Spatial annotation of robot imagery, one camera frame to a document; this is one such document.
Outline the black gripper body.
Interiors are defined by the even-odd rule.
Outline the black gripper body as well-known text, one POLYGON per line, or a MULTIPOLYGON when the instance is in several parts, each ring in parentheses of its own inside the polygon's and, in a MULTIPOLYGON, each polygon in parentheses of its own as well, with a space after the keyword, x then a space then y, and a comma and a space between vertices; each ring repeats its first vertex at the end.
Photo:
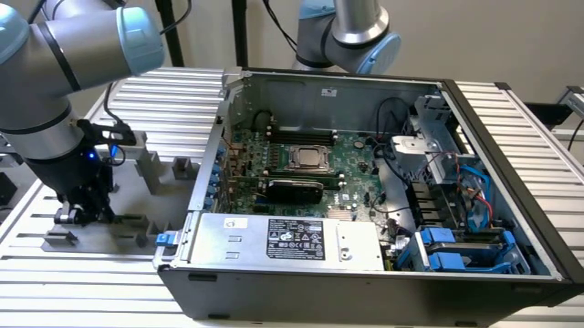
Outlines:
POLYGON ((99 157, 95 147, 78 146, 54 159, 26 159, 38 178, 58 194, 59 200, 85 209, 110 208, 114 170, 99 157))

